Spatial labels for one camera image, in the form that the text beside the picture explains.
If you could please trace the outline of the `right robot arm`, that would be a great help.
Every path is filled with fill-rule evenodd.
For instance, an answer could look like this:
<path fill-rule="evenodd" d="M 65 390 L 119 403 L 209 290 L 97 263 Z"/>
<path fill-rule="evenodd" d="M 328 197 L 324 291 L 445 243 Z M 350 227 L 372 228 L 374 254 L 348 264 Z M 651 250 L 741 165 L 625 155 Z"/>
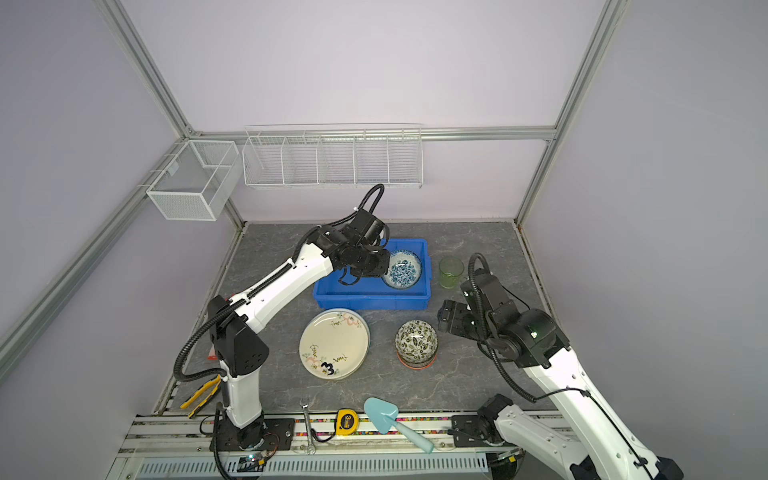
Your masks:
<path fill-rule="evenodd" d="M 444 301 L 440 331 L 475 342 L 519 397 L 530 404 L 551 401 L 574 434 L 560 434 L 497 394 L 478 411 L 494 437 L 520 447 L 563 479 L 683 478 L 673 459 L 656 455 L 620 419 L 548 313 L 519 310 L 483 254 L 472 254 L 467 267 L 464 299 Z"/>

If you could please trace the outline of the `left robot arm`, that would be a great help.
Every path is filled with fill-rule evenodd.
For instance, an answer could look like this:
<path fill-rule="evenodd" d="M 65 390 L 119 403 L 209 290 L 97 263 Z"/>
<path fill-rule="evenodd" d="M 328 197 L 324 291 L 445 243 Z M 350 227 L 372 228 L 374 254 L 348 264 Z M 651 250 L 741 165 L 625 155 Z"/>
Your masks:
<path fill-rule="evenodd" d="M 384 276 L 390 264 L 389 238 L 388 225 L 359 207 L 339 221 L 310 228 L 292 255 L 251 287 L 209 301 L 207 320 L 177 355 L 173 376 L 180 383 L 220 378 L 223 404 L 218 416 L 234 428 L 239 448 L 257 447 L 267 434 L 259 383 L 269 347 L 259 333 L 300 293 L 335 271 L 356 279 Z M 204 335 L 210 336 L 219 365 L 187 373 L 187 358 Z"/>

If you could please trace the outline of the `black white leaf bowl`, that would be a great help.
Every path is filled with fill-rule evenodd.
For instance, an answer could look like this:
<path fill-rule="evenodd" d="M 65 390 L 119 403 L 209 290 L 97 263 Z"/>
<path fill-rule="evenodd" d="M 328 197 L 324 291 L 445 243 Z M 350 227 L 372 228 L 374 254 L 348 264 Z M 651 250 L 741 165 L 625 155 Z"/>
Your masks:
<path fill-rule="evenodd" d="M 394 344 L 397 356 L 408 362 L 423 362 L 437 355 L 439 339 L 431 324 L 423 320 L 411 320 L 398 329 Z"/>

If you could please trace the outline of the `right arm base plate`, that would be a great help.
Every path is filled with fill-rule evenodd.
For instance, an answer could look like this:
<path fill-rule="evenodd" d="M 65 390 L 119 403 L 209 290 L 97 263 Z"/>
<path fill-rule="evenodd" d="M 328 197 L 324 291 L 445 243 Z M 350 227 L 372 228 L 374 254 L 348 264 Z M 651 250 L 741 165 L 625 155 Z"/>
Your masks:
<path fill-rule="evenodd" d="M 453 415 L 447 432 L 457 447 L 520 449 L 519 445 L 504 440 L 490 420 L 477 414 Z"/>

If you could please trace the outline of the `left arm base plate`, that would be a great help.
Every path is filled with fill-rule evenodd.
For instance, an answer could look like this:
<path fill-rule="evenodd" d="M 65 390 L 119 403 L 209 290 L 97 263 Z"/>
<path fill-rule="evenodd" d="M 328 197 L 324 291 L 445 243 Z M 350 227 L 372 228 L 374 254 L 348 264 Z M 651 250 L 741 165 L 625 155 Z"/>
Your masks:
<path fill-rule="evenodd" d="M 292 418 L 266 418 L 255 428 L 237 429 L 227 418 L 219 421 L 212 432 L 219 451 L 287 451 L 291 449 L 296 422 Z"/>

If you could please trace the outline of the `blue floral bowl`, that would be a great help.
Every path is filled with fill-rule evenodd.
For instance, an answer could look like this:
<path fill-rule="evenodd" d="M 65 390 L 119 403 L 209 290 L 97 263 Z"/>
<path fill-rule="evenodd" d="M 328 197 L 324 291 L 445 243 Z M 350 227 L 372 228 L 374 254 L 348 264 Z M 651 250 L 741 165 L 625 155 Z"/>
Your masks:
<path fill-rule="evenodd" d="M 389 267 L 382 280 L 391 288 L 406 290 L 420 280 L 422 273 L 422 262 L 417 254 L 400 249 L 390 253 Z"/>

